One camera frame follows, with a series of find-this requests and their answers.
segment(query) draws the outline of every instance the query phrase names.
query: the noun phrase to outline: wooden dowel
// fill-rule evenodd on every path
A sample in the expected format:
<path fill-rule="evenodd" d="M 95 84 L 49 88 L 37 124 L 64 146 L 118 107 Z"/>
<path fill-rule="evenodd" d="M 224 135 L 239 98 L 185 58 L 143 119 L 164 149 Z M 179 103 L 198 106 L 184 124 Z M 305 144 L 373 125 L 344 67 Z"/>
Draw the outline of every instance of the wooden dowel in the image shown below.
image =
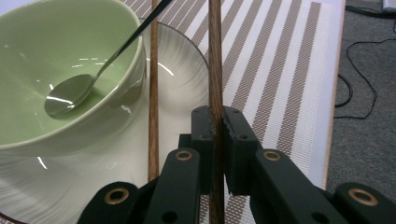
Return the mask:
<path fill-rule="evenodd" d="M 209 108 L 216 127 L 215 178 L 209 196 L 209 221 L 224 223 L 224 177 L 221 148 L 222 62 L 221 62 L 221 3 L 209 0 Z"/>
<path fill-rule="evenodd" d="M 157 6 L 152 0 L 151 10 Z M 149 67 L 149 112 L 148 112 L 148 181 L 160 174 L 158 133 L 158 43 L 157 19 L 151 24 L 150 67 Z"/>

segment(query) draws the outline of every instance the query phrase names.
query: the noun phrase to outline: gray carpet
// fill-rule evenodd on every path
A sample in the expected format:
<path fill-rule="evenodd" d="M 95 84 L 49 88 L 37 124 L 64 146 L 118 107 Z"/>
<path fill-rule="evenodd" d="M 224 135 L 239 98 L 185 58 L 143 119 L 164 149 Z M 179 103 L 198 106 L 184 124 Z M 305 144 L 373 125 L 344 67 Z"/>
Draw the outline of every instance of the gray carpet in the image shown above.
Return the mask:
<path fill-rule="evenodd" d="M 346 4 L 382 8 L 382 0 L 346 0 Z M 348 105 L 335 109 L 335 116 L 364 116 L 373 101 L 368 85 L 347 59 L 347 47 L 357 41 L 396 39 L 394 22 L 346 12 L 339 73 L 352 84 L 354 95 Z M 396 41 L 354 46 L 350 58 L 372 83 L 377 101 L 367 119 L 334 121 L 327 189 L 334 192 L 341 183 L 359 182 L 396 203 Z M 347 95 L 347 85 L 338 79 L 336 103 Z"/>

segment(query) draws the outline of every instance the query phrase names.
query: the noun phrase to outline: bowl rim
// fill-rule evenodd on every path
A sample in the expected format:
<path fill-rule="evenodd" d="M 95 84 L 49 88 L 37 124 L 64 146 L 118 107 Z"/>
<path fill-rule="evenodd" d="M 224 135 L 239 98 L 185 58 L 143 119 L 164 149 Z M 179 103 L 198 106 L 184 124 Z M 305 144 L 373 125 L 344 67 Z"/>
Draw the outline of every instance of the bowl rim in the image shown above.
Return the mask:
<path fill-rule="evenodd" d="M 59 1 L 59 0 L 35 0 L 34 2 L 27 3 L 27 4 L 24 4 L 24 5 L 20 6 L 20 7 L 14 8 L 14 9 L 10 10 L 9 12 L 6 12 L 5 14 L 1 15 L 0 17 L 2 17 L 4 15 L 7 15 L 10 12 L 14 12 L 16 10 L 19 10 L 19 9 L 21 9 L 23 7 L 28 7 L 28 6 L 33 5 L 33 4 L 46 3 L 46 2 L 50 2 L 50 1 Z M 118 5 L 122 6 L 123 8 L 127 9 L 126 11 L 128 11 L 128 13 L 132 16 L 131 19 L 137 24 L 137 26 L 139 26 L 141 24 L 136 12 L 133 11 L 130 7 L 126 6 L 121 1 L 119 1 L 119 0 L 102 0 L 102 1 L 109 1 L 109 2 L 113 2 L 115 4 L 118 4 Z M 125 74 L 122 76 L 120 81 L 117 83 L 116 87 L 113 90 L 111 90 L 110 93 L 108 93 L 101 101 L 99 101 L 96 105 L 91 107 L 89 110 L 87 110 L 82 115 L 78 116 L 77 118 L 75 118 L 72 121 L 66 123 L 64 126 L 58 128 L 58 129 L 52 130 L 52 131 L 50 131 L 48 133 L 39 135 L 37 137 L 33 137 L 33 138 L 26 139 L 26 140 L 22 140 L 22 141 L 17 142 L 17 143 L 0 144 L 0 151 L 13 150 L 13 149 L 16 149 L 16 147 L 29 147 L 29 146 L 33 146 L 34 144 L 38 144 L 38 143 L 40 143 L 40 142 L 52 137 L 53 135 L 56 135 L 56 134 L 59 134 L 59 133 L 62 133 L 62 132 L 66 132 L 67 130 L 73 128 L 74 126 L 79 125 L 83 120 L 90 118 L 92 116 L 92 114 L 95 111 L 97 111 L 99 108 L 104 107 L 108 103 L 109 99 L 112 98 L 112 96 L 116 94 L 117 89 L 119 88 L 119 86 L 121 86 L 123 83 L 125 83 L 127 81 L 129 76 L 132 74 L 131 70 L 133 68 L 135 68 L 137 63 L 138 63 L 139 55 L 144 50 L 144 43 L 143 43 L 142 35 L 139 36 L 136 39 L 136 41 L 137 41 L 136 52 L 135 52 L 134 58 L 132 59 L 132 62 L 130 63 L 128 69 L 126 70 Z"/>

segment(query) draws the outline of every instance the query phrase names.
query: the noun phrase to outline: bolt hole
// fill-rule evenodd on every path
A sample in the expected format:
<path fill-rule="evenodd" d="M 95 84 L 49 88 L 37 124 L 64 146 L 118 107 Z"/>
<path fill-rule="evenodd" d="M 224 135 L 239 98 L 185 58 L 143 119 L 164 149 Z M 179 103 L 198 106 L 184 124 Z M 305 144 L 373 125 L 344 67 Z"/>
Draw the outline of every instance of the bolt hole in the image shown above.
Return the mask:
<path fill-rule="evenodd" d="M 238 138 L 239 139 L 247 139 L 248 137 L 246 135 L 244 135 L 244 134 L 239 134 Z"/>
<path fill-rule="evenodd" d="M 378 204 L 378 199 L 373 194 L 364 189 L 350 189 L 348 194 L 358 203 L 368 206 L 376 206 Z"/>
<path fill-rule="evenodd" d="M 163 214 L 164 223 L 175 223 L 177 221 L 177 214 L 175 212 L 167 212 Z"/>
<path fill-rule="evenodd" d="M 114 191 L 110 194 L 110 199 L 111 200 L 119 200 L 122 198 L 122 196 L 123 196 L 122 191 Z"/>
<path fill-rule="evenodd" d="M 268 161 L 279 161 L 280 160 L 280 155 L 274 151 L 265 151 L 263 153 L 263 156 Z"/>
<path fill-rule="evenodd" d="M 329 219 L 321 213 L 313 213 L 312 218 L 318 223 L 329 223 Z"/>
<path fill-rule="evenodd" d="M 362 192 L 356 192 L 355 196 L 357 198 L 360 198 L 360 199 L 364 200 L 364 201 L 370 201 L 371 200 L 370 196 L 368 196 L 367 194 L 362 193 Z"/>
<path fill-rule="evenodd" d="M 192 154 L 189 151 L 179 151 L 176 154 L 176 159 L 180 161 L 187 161 L 192 158 Z"/>
<path fill-rule="evenodd" d="M 126 188 L 116 188 L 110 190 L 105 195 L 105 202 L 108 204 L 122 203 L 129 197 L 129 190 Z"/>

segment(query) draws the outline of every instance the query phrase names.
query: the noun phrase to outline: spoon handle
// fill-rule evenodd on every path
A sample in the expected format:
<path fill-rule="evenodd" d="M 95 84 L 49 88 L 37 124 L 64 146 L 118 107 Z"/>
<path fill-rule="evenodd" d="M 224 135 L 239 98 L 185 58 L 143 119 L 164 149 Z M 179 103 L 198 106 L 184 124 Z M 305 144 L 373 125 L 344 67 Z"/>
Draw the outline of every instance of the spoon handle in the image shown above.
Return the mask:
<path fill-rule="evenodd" d="M 127 41 L 113 54 L 111 57 L 105 62 L 105 64 L 101 67 L 99 72 L 96 75 L 96 79 L 111 65 L 114 60 L 116 60 L 133 42 L 137 39 L 143 31 L 148 28 L 148 26 L 154 21 L 156 17 L 158 17 L 161 12 L 169 5 L 172 0 L 162 0 L 158 6 L 152 10 L 152 12 L 148 15 L 148 17 L 142 22 L 142 24 L 137 27 L 136 31 L 127 39 Z"/>

